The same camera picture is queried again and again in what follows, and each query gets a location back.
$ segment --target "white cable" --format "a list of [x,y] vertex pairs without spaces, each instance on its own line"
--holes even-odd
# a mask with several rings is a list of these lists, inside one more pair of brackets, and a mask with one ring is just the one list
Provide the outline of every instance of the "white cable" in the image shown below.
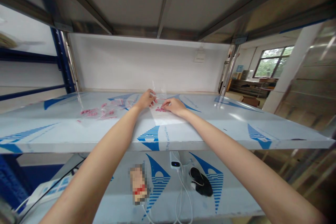
[[[175,156],[174,152],[173,152],[173,156],[180,162],[180,164],[182,164],[182,163],[181,163],[181,156],[180,156],[180,153],[179,153],[179,152],[177,152],[177,153],[178,153],[179,158],[177,158],[177,157]],[[179,173],[178,170],[177,170],[177,175],[178,175],[178,177],[179,177],[179,180],[180,180],[180,182],[181,182],[183,188],[185,189],[185,191],[186,191],[186,193],[187,193],[187,195],[188,195],[189,202],[190,202],[190,208],[191,208],[191,221],[190,221],[189,223],[187,223],[187,224],[192,224],[192,222],[193,222],[193,217],[194,217],[194,216],[193,216],[193,213],[192,213],[192,212],[193,212],[193,206],[192,206],[192,203],[191,203],[191,199],[190,199],[189,193],[188,193],[188,191],[187,191],[187,189],[186,189],[186,187],[184,186],[183,181],[182,181],[182,180],[184,179],[183,166],[184,166],[184,165],[182,165],[182,167],[181,167],[181,170],[182,170],[182,179],[180,178],[180,173]],[[179,215],[177,216],[177,210],[176,210],[176,207],[177,207],[177,200],[178,200],[179,196],[181,197],[181,204],[180,204],[180,213],[179,213]],[[177,197],[177,200],[176,200],[176,205],[175,205],[175,215],[176,215],[176,221],[178,221],[179,224],[183,224],[183,223],[179,220],[179,217],[180,217],[180,215],[181,215],[181,211],[182,211],[182,187],[181,187],[181,191],[180,191],[179,196]]]
[[[193,217],[194,217],[194,216],[193,216],[193,213],[192,213],[192,212],[193,212],[193,206],[192,206],[192,203],[191,203],[191,199],[190,199],[190,196],[189,196],[189,193],[188,193],[186,187],[184,186],[184,184],[183,184],[183,182],[182,182],[182,180],[181,180],[181,178],[180,178],[180,174],[179,174],[179,171],[178,171],[178,170],[177,170],[177,175],[178,175],[178,177],[179,177],[179,180],[180,180],[180,182],[181,182],[183,188],[185,189],[185,191],[186,191],[186,193],[187,193],[187,195],[188,195],[189,202],[190,202],[191,220],[190,220],[190,222],[187,223],[187,224],[192,224],[192,222],[193,222]],[[180,205],[180,214],[181,214],[181,208],[182,208],[182,187],[181,187],[181,205]],[[179,220],[179,217],[177,217],[176,206],[175,206],[175,215],[176,215],[176,220],[179,222],[179,224],[183,224],[183,223]]]
[[[175,156],[174,152],[173,152],[173,156],[180,162],[180,164],[182,164],[182,163],[181,163],[181,156],[180,156],[180,153],[179,153],[179,152],[177,152],[177,153],[178,153],[179,158],[177,158],[177,157]],[[180,219],[179,219],[179,217],[180,217],[180,215],[181,215],[181,212],[182,212],[182,193],[183,193],[182,188],[185,189],[185,191],[186,191],[186,193],[187,193],[187,195],[188,195],[189,202],[190,202],[190,208],[191,208],[191,220],[190,220],[190,222],[187,223],[187,224],[192,224],[192,222],[193,222],[193,218],[194,218],[194,215],[193,215],[193,213],[192,213],[192,212],[193,212],[193,206],[192,206],[192,203],[191,203],[191,199],[190,199],[190,196],[189,196],[189,193],[188,193],[186,187],[184,186],[184,184],[183,184],[183,182],[182,182],[182,180],[183,180],[183,178],[184,178],[183,167],[186,166],[186,165],[182,165],[182,167],[181,167],[181,170],[182,170],[182,179],[180,178],[180,173],[179,173],[179,171],[176,170],[176,171],[177,171],[177,176],[179,177],[179,180],[180,180],[182,186],[181,186],[181,191],[180,191],[180,193],[178,194],[177,199],[176,199],[176,203],[175,203],[175,216],[176,216],[176,220],[175,220],[175,222],[174,222],[173,224],[176,224],[176,222],[178,222],[179,224],[183,224],[183,223],[180,221]],[[178,199],[179,197],[180,197],[180,213],[179,213],[178,216],[177,216],[177,201],[179,200],[179,199]],[[143,208],[143,210],[145,211],[146,216],[147,216],[149,222],[150,222],[151,224],[155,224],[155,223],[152,221],[152,219],[150,218],[149,213],[146,212],[145,205],[142,205],[142,208]]]
[[20,210],[20,208],[27,202],[29,200],[29,197],[28,198],[26,198],[18,207],[17,207],[17,209],[15,210],[15,212],[17,212],[17,211],[19,211]]
[[152,221],[152,219],[149,217],[149,213],[146,212],[145,205],[142,205],[142,208],[143,208],[143,210],[145,211],[146,216],[147,216],[149,222],[150,222],[151,224],[155,224],[155,223]]

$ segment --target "left hand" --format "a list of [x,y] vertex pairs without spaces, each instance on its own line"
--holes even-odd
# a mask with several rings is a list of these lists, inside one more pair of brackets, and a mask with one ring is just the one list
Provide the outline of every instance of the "left hand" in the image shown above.
[[155,92],[152,89],[148,89],[145,93],[142,94],[139,101],[134,105],[139,107],[141,110],[154,106],[154,103],[157,103]]

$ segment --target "charger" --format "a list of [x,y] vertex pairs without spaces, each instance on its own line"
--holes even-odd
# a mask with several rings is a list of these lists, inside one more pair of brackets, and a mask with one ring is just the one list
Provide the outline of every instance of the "charger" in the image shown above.
[[181,169],[182,165],[181,165],[179,159],[175,156],[174,151],[170,151],[169,156],[170,156],[170,168],[172,168],[174,170]]

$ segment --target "right hand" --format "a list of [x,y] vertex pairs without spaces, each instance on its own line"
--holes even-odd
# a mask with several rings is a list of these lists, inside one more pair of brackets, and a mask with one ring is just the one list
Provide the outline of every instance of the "right hand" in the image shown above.
[[182,116],[184,111],[187,111],[185,105],[176,98],[170,98],[164,101],[161,108],[164,110],[171,111],[175,115]]

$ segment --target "forearm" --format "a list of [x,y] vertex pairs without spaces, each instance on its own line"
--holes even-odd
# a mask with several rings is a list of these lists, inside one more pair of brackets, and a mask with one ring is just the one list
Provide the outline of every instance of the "forearm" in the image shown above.
[[190,111],[181,115],[243,184],[272,223],[322,223],[323,215],[253,153]]
[[105,134],[41,223],[92,223],[140,112],[133,107]]

